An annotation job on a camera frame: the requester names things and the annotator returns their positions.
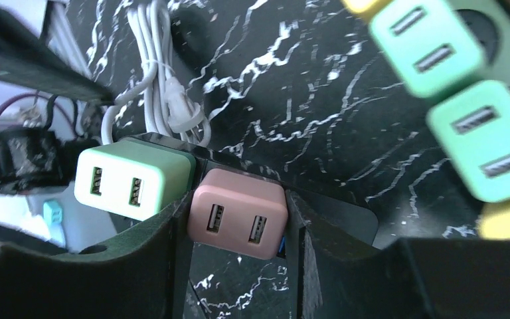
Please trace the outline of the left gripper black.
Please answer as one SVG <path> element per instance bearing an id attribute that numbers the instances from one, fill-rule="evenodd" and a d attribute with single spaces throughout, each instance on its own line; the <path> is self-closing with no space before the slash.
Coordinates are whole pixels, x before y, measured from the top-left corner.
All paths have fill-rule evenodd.
<path id="1" fill-rule="evenodd" d="M 0 8 L 0 81 L 84 102 L 112 92 L 71 69 L 15 16 Z M 79 155 L 95 139 L 59 140 L 42 128 L 0 132 L 0 194 L 59 193 L 74 181 Z"/>

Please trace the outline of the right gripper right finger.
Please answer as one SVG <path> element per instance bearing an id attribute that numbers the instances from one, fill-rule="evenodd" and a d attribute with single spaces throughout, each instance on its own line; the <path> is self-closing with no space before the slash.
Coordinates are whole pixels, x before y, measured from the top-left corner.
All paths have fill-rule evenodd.
<path id="1" fill-rule="evenodd" d="M 510 318 L 510 241 L 401 237 L 376 249 L 287 191 L 294 318 Z"/>

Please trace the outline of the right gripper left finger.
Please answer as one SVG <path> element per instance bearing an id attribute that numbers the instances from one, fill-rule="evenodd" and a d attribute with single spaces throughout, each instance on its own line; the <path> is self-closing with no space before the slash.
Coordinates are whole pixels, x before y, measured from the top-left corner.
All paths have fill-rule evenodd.
<path id="1" fill-rule="evenodd" d="M 78 254 L 0 242 L 0 318 L 182 318 L 192 195 Z"/>

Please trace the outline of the green white charger plug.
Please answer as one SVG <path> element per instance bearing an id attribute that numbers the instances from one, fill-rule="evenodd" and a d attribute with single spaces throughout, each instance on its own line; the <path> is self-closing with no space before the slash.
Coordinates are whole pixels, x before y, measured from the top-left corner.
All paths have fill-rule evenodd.
<path id="1" fill-rule="evenodd" d="M 128 138 L 79 155 L 74 195 L 83 205 L 144 221 L 191 189 L 195 169 L 186 152 Z"/>

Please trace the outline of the pink charger plug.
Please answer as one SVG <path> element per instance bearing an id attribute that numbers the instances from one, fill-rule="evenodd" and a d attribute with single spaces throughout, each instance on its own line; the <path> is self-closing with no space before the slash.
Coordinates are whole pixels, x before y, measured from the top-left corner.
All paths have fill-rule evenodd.
<path id="1" fill-rule="evenodd" d="M 287 220 L 281 185 L 214 168 L 194 191 L 187 231 L 195 242 L 268 260 L 278 252 Z"/>

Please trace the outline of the green power strip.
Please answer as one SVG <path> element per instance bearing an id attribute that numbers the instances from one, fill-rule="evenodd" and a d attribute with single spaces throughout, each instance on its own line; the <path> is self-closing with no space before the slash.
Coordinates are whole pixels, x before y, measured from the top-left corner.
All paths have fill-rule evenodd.
<path id="1" fill-rule="evenodd" d="M 504 1 L 450 1 L 485 50 L 488 76 L 510 86 L 510 9 Z"/>

